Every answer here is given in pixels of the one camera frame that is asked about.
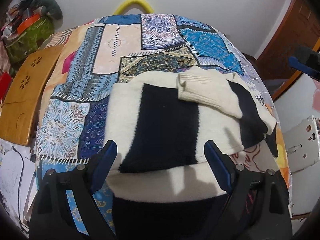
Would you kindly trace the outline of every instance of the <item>black cable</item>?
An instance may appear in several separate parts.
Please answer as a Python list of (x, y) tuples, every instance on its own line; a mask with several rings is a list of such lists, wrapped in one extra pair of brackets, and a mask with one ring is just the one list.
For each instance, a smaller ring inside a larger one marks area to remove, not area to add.
[(23, 175), (23, 170), (24, 170), (24, 160), (23, 160), (23, 157), (21, 155), (20, 152), (18, 152), (14, 147), (12, 147), (12, 149), (18, 153), (21, 157), (21, 160), (22, 160), (22, 170), (21, 170), (21, 175), (20, 175), (20, 180), (19, 180), (19, 186), (18, 186), (18, 216), (19, 216), (19, 222), (20, 222), (20, 226), (24, 226), (25, 228), (28, 228), (27, 226), (23, 225), (22, 221), (21, 221), (21, 218), (20, 218), (20, 188), (21, 188), (21, 182), (22, 182), (22, 175)]

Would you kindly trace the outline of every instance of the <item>metal screw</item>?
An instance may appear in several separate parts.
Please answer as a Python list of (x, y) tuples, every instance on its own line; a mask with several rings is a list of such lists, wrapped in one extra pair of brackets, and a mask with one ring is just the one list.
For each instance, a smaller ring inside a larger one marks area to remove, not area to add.
[(242, 164), (237, 164), (237, 165), (236, 165), (236, 169), (237, 169), (238, 171), (243, 171), (243, 170), (244, 170), (244, 166), (243, 166)]
[(273, 169), (267, 169), (267, 172), (269, 175), (273, 176), (275, 174), (275, 171)]
[(84, 169), (85, 169), (85, 164), (83, 164), (83, 163), (79, 164), (79, 165), (77, 166), (77, 169), (78, 169), (79, 171), (84, 170)]
[(46, 173), (47, 173), (48, 175), (52, 175), (52, 174), (54, 174), (55, 172), (56, 172), (55, 169), (48, 169)]

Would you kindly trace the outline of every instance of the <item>wooden tray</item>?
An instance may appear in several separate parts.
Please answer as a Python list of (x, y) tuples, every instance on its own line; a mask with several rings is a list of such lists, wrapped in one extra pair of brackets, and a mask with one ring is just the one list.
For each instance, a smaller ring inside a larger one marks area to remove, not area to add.
[(63, 45), (30, 54), (15, 76), (0, 116), (0, 138), (29, 144), (38, 101), (52, 74)]

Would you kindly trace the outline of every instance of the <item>patchwork blanket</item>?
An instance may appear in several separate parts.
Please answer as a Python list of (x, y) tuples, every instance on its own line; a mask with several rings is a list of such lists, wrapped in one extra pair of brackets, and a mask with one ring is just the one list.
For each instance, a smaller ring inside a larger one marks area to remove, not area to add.
[[(280, 123), (271, 97), (252, 65), (215, 28), (169, 14), (103, 17), (71, 33), (41, 101), (36, 137), (38, 180), (53, 165), (59, 171), (69, 170), (86, 163), (102, 148), (108, 134), (105, 125), (113, 84), (129, 82), (152, 70), (181, 73), (193, 65), (223, 74), (238, 73), (251, 94), (277, 119), (278, 157), (273, 161), (290, 185)], [(266, 148), (259, 143), (230, 158), (249, 170), (265, 171), (269, 168), (263, 155)], [(105, 184), (94, 197), (113, 228), (111, 196)], [(68, 200), (78, 230), (86, 233), (71, 194)]]

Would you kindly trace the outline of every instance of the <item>flower cutout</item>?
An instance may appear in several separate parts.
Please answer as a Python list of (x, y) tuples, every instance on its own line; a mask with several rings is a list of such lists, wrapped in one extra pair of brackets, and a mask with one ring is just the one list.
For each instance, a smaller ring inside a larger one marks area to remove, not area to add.
[(29, 83), (30, 76), (26, 76), (25, 79), (21, 81), (20, 88), (24, 89), (24, 87)]
[(31, 64), (31, 67), (34, 67), (36, 64), (39, 64), (41, 59), (42, 59), (42, 57), (36, 58), (36, 59), (33, 61), (33, 63)]

